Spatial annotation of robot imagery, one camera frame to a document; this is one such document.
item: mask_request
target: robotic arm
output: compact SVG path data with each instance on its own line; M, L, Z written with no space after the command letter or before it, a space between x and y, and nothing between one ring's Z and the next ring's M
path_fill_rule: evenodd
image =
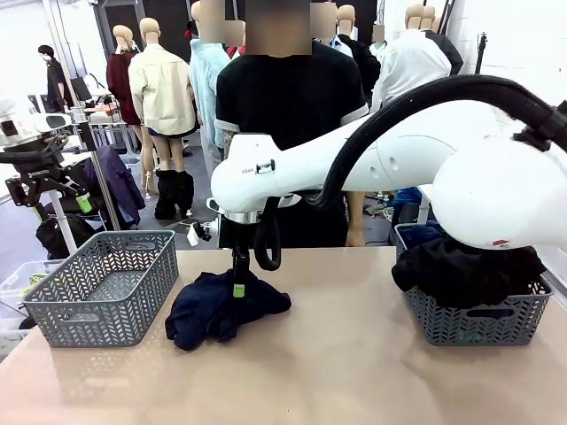
M492 104L525 122L522 143L482 131L483 120L471 113L482 105L458 100ZM288 205L295 194L324 208L341 190L433 183L436 216L462 243L492 250L566 244L565 109L512 81L449 77L287 151L268 135L237 135L214 171L212 192L221 213L246 224L277 206L271 198Z

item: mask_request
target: black pants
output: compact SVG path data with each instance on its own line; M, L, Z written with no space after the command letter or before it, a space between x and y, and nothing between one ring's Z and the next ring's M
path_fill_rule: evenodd
M348 222L343 202L327 211L318 211L301 200L277 210L276 217L282 248L345 246Z

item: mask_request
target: gray plastic basket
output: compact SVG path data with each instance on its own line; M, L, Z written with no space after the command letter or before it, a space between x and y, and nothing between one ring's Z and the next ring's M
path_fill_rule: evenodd
M397 254L407 248L396 226ZM498 305L479 305L469 310L437 306L434 297L416 286L405 293L417 321L433 345L526 345L532 340L549 297L548 280L541 276L531 286L532 295L513 295Z
M52 347L138 344L179 272L172 231L91 237L24 297Z

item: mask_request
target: maroon dress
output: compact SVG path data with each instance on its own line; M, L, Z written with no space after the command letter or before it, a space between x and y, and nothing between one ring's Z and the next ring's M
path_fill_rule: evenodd
M106 82L108 89L120 102L120 114L124 122L130 126L139 126L140 119L134 109L132 92L130 91L130 79L128 77L128 67L135 53L125 51L121 54L114 53L108 59L106 66Z

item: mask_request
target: black t-shirt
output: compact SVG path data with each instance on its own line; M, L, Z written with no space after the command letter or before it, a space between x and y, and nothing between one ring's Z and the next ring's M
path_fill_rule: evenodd
M58 102L58 99L61 97L58 86L60 83L65 85L64 93L67 106L73 106L73 99L71 98L69 88L67 87L65 81L63 68L57 60L51 60L47 64L47 100L53 105L55 105Z
M216 126L271 135L282 150L367 113L356 63L319 42L310 56L241 56L217 80Z

